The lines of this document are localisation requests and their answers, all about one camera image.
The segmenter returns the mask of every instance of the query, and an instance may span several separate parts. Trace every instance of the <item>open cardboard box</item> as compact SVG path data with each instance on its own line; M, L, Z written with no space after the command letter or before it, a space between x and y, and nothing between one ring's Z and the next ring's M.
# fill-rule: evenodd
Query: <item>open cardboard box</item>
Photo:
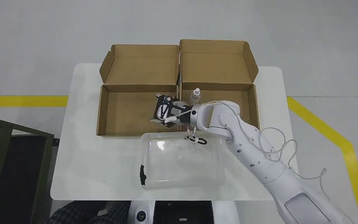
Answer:
M200 88L200 102L228 100L240 106L241 118L259 128L256 89L258 67L245 41L181 40L180 99L189 102Z
M177 45L113 45L100 68L97 135L178 131L150 122L156 94L177 96L178 66Z
M113 45L101 66L103 80L97 135L137 136L176 132L150 122L156 94L189 101L200 88L200 102L229 100L242 119L259 128L255 59L245 41L181 40L177 45Z

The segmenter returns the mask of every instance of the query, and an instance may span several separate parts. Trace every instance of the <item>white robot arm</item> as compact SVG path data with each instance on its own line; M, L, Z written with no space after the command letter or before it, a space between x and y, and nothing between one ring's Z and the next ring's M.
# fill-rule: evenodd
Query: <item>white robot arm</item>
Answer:
M230 101L186 105L175 97L157 95L152 121L167 127L189 124L195 129L226 138L232 154L265 186L285 223L343 223L339 211L297 177L279 159L260 131L240 117L240 107Z

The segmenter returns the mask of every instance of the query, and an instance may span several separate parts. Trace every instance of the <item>small white bottle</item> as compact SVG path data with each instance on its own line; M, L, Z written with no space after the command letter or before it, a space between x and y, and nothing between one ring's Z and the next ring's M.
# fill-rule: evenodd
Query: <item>small white bottle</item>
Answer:
M200 99L200 89L196 88L191 92L189 103L190 105L195 105L199 102Z

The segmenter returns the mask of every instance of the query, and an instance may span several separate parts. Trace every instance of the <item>yellow tape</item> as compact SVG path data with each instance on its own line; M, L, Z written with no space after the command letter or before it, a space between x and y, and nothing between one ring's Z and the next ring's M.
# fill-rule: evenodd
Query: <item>yellow tape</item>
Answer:
M66 106L68 96L0 96L0 107Z
M296 113L299 117L305 120L313 128L323 134L326 138L331 140L336 146L338 146L343 153L343 158L346 163L347 172L351 180L353 193L358 205L358 161L354 152L353 144L346 138L341 136L333 128L328 126L324 121L319 119L311 111L307 110L299 102L292 97L287 97L289 108Z

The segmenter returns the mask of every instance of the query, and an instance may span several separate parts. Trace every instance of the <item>concrete floor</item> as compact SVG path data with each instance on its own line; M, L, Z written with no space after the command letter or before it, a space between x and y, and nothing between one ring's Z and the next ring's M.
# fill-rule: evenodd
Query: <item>concrete floor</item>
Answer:
M74 66L101 63L111 44L247 40L258 65L282 69L287 96L357 150L356 21L355 0L6 1L0 7L0 95L67 95ZM0 119L60 137L64 113L65 108L0 108ZM326 167L325 190L358 222L340 149L290 116L300 173L315 176ZM318 181L309 184L318 189ZM273 202L237 207L242 223L282 223Z

